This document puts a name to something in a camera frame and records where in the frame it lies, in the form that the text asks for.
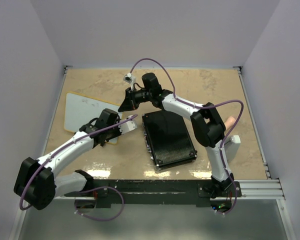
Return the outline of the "yellow framed whiteboard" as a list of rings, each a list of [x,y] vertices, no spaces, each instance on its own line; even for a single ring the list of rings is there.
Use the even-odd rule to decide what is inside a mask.
[[[117,104],[68,92],[65,97],[63,128],[68,132],[75,133],[92,119],[99,118],[104,109],[115,111],[118,117],[122,118]]]

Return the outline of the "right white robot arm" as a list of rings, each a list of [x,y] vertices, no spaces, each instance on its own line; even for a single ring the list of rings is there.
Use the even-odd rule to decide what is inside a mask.
[[[225,196],[231,190],[234,177],[224,148],[227,127],[215,106],[210,102],[202,105],[178,98],[172,91],[162,89],[152,72],[142,76],[143,87],[140,90],[135,89],[136,77],[132,73],[126,74],[123,80],[130,87],[125,90],[125,98],[118,111],[134,111],[141,103],[151,102],[156,108],[190,120],[194,136],[205,147],[211,165],[211,197]]]

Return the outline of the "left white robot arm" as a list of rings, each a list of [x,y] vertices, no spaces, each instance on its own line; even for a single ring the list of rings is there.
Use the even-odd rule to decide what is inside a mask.
[[[135,115],[125,119],[113,110],[105,108],[99,117],[84,124],[68,141],[55,150],[33,159],[22,161],[13,191],[20,197],[19,209],[46,208],[55,197],[69,193],[89,196],[94,191],[94,179],[82,170],[59,176],[70,163],[96,146],[102,146],[113,138],[131,130]]]

